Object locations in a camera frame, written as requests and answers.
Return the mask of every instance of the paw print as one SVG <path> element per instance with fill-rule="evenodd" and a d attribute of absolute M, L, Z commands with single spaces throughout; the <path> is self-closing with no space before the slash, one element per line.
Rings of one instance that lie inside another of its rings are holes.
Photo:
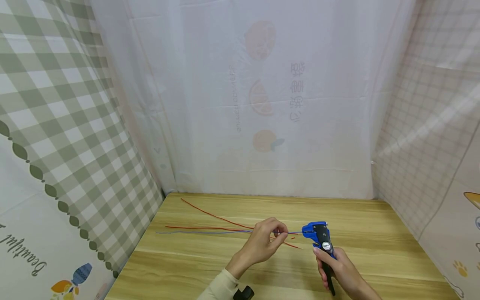
<path fill-rule="evenodd" d="M 455 267 L 455 269 L 458 271 L 458 273 L 463 276 L 463 277 L 467 277 L 468 276 L 468 271 L 467 271 L 467 267 L 465 267 L 462 262 L 458 262 L 458 261 L 454 261 L 453 263 L 453 266 Z"/>

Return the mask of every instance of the table surface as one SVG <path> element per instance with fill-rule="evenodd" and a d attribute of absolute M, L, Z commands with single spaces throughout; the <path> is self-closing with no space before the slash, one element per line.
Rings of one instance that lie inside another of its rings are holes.
<path fill-rule="evenodd" d="M 249 233 L 156 234 L 165 225 L 239 228 L 183 202 L 247 226 L 275 216 L 290 231 L 327 221 L 334 246 L 342 247 L 363 277 L 387 299 L 457 299 L 405 225 L 385 202 L 172 193 L 163 202 L 106 300 L 196 299 L 226 266 Z M 240 286 L 254 300 L 333 299 L 320 282 L 312 241 L 287 239 L 268 261 L 254 265 Z M 334 299 L 349 299 L 334 280 Z"/>

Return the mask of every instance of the wire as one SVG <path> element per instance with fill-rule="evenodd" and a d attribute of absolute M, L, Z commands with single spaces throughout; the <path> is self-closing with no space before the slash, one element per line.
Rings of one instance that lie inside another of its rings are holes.
<path fill-rule="evenodd" d="M 236 230 L 236 231 L 227 231 L 227 232 L 212 232 L 212 231 L 171 231 L 171 232 L 158 232 L 158 234 L 172 234 L 172 233 L 202 233 L 202 234 L 227 234 L 227 233 L 239 233 L 239 232 L 252 232 L 252 230 Z"/>
<path fill-rule="evenodd" d="M 227 219 L 224 219 L 224 218 L 220 218 L 219 216 L 215 216 L 215 215 L 213 215 L 213 214 L 211 214 L 211 213 L 208 213 L 208 212 L 204 211 L 203 209 L 200 209 L 200 208 L 196 207 L 195 205 L 191 204 L 190 202 L 184 200 L 183 198 L 180 198 L 180 199 L 181 199 L 182 201 L 184 201 L 186 204 L 188 204 L 188 205 L 190 205 L 190 206 L 198 209 L 199 211 L 201 211 L 201 212 L 203 212 L 203 213 L 206 213 L 206 214 L 209 215 L 209 216 L 215 217 L 215 218 L 220 219 L 220 220 L 224 220 L 224 221 L 226 221 L 226 222 L 229 222 L 230 224 L 237 225 L 237 226 L 240 226 L 240 227 L 243 227 L 243 228 L 253 229 L 253 227 L 248 227 L 248 226 L 245 226 L 245 225 L 242 225 L 242 224 L 238 224 L 238 223 L 235 223 L 235 222 L 232 222 L 232 221 L 228 221 Z"/>
<path fill-rule="evenodd" d="M 228 231 L 236 231 L 236 232 L 252 232 L 253 230 L 237 230 L 237 229 L 229 229 L 223 227 L 183 227 L 183 226 L 165 226 L 167 228 L 179 228 L 179 229 L 219 229 L 219 230 L 228 230 Z M 291 231 L 287 232 L 288 234 L 298 234 L 302 233 L 301 231 Z"/>
<path fill-rule="evenodd" d="M 207 214 L 207 215 L 209 215 L 209 216 L 215 217 L 215 218 L 220 219 L 220 220 L 224 220 L 224 221 L 229 222 L 230 224 L 233 224 L 233 225 L 237 225 L 237 226 L 244 227 L 244 228 L 248 228 L 248 229 L 253 229 L 253 227 L 244 226 L 244 225 L 242 225 L 242 224 L 238 224 L 238 223 L 229 221 L 229 220 L 227 220 L 227 219 L 220 218 L 219 216 L 215 216 L 215 215 L 213 215 L 213 214 L 211 214 L 211 213 L 208 213 L 208 212 L 204 211 L 203 209 L 200 209 L 200 208 L 196 207 L 195 205 L 191 204 L 190 202 L 184 200 L 183 198 L 180 198 L 180 200 L 184 201 L 186 204 L 190 205 L 191 207 L 193 207 L 193 208 L 195 208 L 195 209 L 198 209 L 199 211 L 201 211 L 201 212 L 203 212 L 203 213 L 205 213 L 205 214 Z M 294 246 L 294 245 L 289 244 L 289 243 L 287 243 L 287 242 L 283 242 L 283 243 L 284 243 L 285 245 L 287 245 L 287 246 L 290 246 L 290 247 L 293 247 L 293 248 L 297 248 L 297 249 L 301 249 L 300 247 Z"/>
<path fill-rule="evenodd" d="M 183 226 L 165 226 L 165 227 L 179 228 L 179 229 L 220 229 L 220 230 L 228 230 L 228 231 L 238 231 L 238 229 L 230 229 L 230 228 L 223 228 L 223 227 L 183 227 Z"/>

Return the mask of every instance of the scalloped border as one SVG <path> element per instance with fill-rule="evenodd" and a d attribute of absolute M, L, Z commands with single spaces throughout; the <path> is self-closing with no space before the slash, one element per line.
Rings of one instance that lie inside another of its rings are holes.
<path fill-rule="evenodd" d="M 30 160 L 28 160 L 28 153 L 27 151 L 25 150 L 25 148 L 23 148 L 22 146 L 20 146 L 19 144 L 15 143 L 13 141 L 13 138 L 10 137 L 10 129 L 8 128 L 7 124 L 5 124 L 4 122 L 2 122 L 0 120 L 0 134 L 6 136 L 8 138 L 9 141 L 12 142 L 12 150 L 13 150 L 13 153 L 23 159 L 27 164 L 29 164 L 29 171 L 30 171 L 30 174 L 35 178 L 35 179 L 38 179 L 40 180 L 42 183 L 45 183 L 45 180 L 43 179 L 43 174 L 44 172 L 37 166 L 34 166 L 30 163 Z M 110 262 L 107 262 L 105 260 L 105 254 L 103 252 L 99 252 L 98 251 L 98 247 L 97 247 L 97 244 L 90 240 L 88 235 L 88 231 L 85 230 L 85 229 L 81 229 L 80 227 L 80 221 L 78 220 L 77 217 L 75 216 L 71 216 L 70 215 L 70 212 L 69 212 L 69 207 L 68 207 L 68 204 L 66 204 L 65 202 L 63 201 L 60 201 L 59 200 L 59 197 L 57 195 L 57 189 L 55 189 L 55 187 L 53 187 L 52 185 L 49 185 L 47 183 L 45 183 L 45 193 L 54 198 L 55 200 L 58 200 L 58 204 L 57 204 L 57 207 L 58 209 L 63 212 L 63 213 L 66 213 L 67 216 L 70 216 L 69 218 L 69 223 L 70 225 L 74 226 L 74 227 L 77 227 L 77 229 L 79 229 L 79 235 L 82 239 L 84 240 L 87 240 L 89 243 L 88 243 L 88 248 L 90 248 L 91 250 L 97 252 L 97 258 L 98 260 L 100 261 L 103 261 L 105 263 L 105 268 L 107 268 L 108 270 L 111 270 L 112 273 L 113 273 L 113 277 L 114 278 L 117 278 L 118 275 L 119 275 L 119 272 L 118 271 L 113 271 L 112 270 L 112 264 Z"/>

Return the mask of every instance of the wire stripper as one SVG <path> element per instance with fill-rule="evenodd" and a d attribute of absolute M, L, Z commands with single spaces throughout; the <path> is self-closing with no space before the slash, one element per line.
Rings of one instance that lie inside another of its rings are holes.
<path fill-rule="evenodd" d="M 331 257 L 336 259 L 333 254 L 333 245 L 330 240 L 330 230 L 327 228 L 328 223 L 325 221 L 310 222 L 303 226 L 301 231 L 304 237 L 312 239 L 314 247 L 320 248 L 322 251 L 327 252 Z M 335 296 L 335 289 L 332 283 L 332 268 L 325 262 L 322 262 L 322 268 L 327 275 L 328 288 Z"/>

